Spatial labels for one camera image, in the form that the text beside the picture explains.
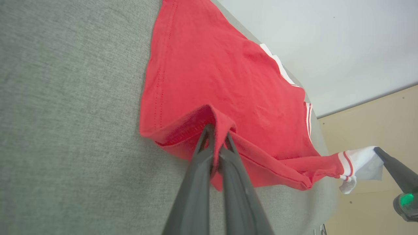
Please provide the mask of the red shirt with white sleeves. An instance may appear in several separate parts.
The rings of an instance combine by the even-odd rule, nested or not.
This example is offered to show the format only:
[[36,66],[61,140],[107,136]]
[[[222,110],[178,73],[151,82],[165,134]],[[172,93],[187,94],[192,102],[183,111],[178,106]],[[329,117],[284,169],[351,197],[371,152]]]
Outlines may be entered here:
[[211,0],[163,0],[140,105],[140,135],[191,159],[207,124],[215,128],[214,168],[230,134],[253,186],[308,190],[323,177],[381,180],[374,146],[321,156],[311,139],[312,104],[282,74],[278,57],[247,39]]

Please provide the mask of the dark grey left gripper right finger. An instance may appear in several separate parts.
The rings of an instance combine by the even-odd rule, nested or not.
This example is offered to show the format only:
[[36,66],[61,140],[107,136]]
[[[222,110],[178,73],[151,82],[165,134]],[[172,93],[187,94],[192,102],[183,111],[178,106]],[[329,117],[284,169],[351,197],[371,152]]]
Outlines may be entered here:
[[227,235],[275,235],[231,135],[219,152]]

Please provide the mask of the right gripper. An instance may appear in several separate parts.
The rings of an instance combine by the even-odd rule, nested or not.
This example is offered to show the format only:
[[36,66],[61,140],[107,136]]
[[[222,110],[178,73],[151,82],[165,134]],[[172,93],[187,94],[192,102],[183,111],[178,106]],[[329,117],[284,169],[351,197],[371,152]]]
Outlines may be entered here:
[[406,222],[418,223],[418,174],[380,147],[375,147],[374,151],[403,192],[394,198],[394,210]]

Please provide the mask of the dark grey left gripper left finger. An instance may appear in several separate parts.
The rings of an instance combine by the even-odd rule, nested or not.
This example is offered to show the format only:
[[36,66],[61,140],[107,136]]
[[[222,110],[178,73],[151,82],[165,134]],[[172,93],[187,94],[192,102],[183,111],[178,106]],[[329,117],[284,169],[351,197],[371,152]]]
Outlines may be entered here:
[[162,235],[209,235],[210,176],[215,128],[204,127]]

